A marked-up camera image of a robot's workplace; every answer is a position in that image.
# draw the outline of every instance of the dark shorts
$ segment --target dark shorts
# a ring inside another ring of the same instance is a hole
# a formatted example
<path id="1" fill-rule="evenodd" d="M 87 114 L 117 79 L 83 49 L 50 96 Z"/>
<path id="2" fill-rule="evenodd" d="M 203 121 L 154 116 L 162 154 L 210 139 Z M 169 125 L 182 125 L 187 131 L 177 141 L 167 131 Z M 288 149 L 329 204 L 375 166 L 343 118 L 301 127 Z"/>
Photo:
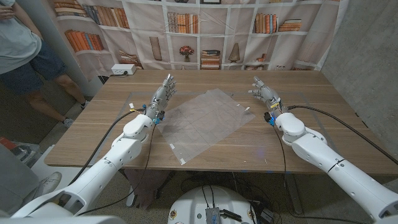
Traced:
<path id="1" fill-rule="evenodd" d="M 0 80 L 15 94 L 25 95 L 39 90 L 43 85 L 36 72 L 41 74 L 46 80 L 53 80 L 66 71 L 66 65 L 42 40 L 42 48 L 36 57 L 19 68 L 0 74 Z"/>

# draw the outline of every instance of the printed bookshelf curtain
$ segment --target printed bookshelf curtain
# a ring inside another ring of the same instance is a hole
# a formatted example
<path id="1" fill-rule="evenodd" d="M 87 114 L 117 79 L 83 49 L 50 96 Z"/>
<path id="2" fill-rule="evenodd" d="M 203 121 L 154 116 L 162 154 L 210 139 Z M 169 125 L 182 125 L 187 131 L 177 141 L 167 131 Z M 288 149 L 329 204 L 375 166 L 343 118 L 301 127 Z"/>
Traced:
<path id="1" fill-rule="evenodd" d="M 348 0 L 43 0 L 88 80 L 138 69 L 320 70 Z"/>

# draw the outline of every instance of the vase decoration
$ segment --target vase decoration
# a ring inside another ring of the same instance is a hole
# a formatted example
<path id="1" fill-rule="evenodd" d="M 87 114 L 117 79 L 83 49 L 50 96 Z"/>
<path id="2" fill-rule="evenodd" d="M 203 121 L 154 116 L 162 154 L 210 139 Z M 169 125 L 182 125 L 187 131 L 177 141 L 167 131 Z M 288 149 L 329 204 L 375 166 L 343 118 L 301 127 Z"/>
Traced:
<path id="1" fill-rule="evenodd" d="M 238 43 L 235 43 L 234 47 L 232 48 L 232 52 L 229 55 L 228 60 L 230 60 L 231 63 L 236 63 L 240 59 L 241 58 L 239 57 L 239 45 L 238 45 Z"/>
<path id="2" fill-rule="evenodd" d="M 162 60 L 162 52 L 160 51 L 159 38 L 149 37 L 149 40 L 152 46 L 152 53 L 154 54 L 155 60 Z"/>
<path id="3" fill-rule="evenodd" d="M 193 54 L 195 51 L 190 46 L 183 46 L 180 48 L 180 54 L 185 56 L 184 62 L 190 62 L 189 55 Z"/>

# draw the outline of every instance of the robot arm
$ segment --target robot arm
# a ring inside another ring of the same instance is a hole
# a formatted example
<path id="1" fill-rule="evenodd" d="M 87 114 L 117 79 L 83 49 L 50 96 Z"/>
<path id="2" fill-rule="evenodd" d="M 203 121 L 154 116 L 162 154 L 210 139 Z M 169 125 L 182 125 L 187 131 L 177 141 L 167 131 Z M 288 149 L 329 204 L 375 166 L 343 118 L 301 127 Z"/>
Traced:
<path id="1" fill-rule="evenodd" d="M 135 159 L 147 140 L 148 130 L 163 120 L 167 102 L 175 93 L 170 75 L 155 92 L 145 114 L 139 114 L 123 128 L 109 152 L 74 183 L 43 195 L 18 210 L 12 218 L 73 217 L 94 208 L 102 190 L 122 166 Z"/>
<path id="2" fill-rule="evenodd" d="M 274 90 L 258 77 L 254 80 L 257 83 L 253 86 L 259 89 L 249 92 L 267 104 L 270 112 L 265 113 L 266 121 L 283 131 L 283 142 L 292 146 L 296 155 L 327 173 L 375 222 L 398 214 L 398 194 L 336 153 L 322 134 L 305 127 L 301 120 L 287 112 L 281 100 L 276 100 L 279 97 Z"/>

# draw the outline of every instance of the leg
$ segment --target leg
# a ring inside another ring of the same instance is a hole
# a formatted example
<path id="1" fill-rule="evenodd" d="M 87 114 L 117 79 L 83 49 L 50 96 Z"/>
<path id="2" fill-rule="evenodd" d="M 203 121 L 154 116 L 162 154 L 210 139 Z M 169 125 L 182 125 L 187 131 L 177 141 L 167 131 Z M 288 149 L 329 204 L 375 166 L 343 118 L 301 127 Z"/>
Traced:
<path id="1" fill-rule="evenodd" d="M 25 96 L 25 99 L 29 102 L 29 104 L 33 107 L 33 109 L 41 112 L 42 114 L 49 116 L 57 121 L 64 121 L 66 117 L 62 116 L 58 111 L 56 111 L 46 100 L 43 98 L 40 90 L 33 91 L 28 93 Z"/>
<path id="2" fill-rule="evenodd" d="M 69 95 L 73 96 L 77 102 L 86 102 L 86 99 L 81 93 L 79 86 L 73 80 L 71 80 L 67 74 L 62 74 L 57 78 L 54 78 L 54 81 L 58 83 L 58 85 L 62 86 Z"/>

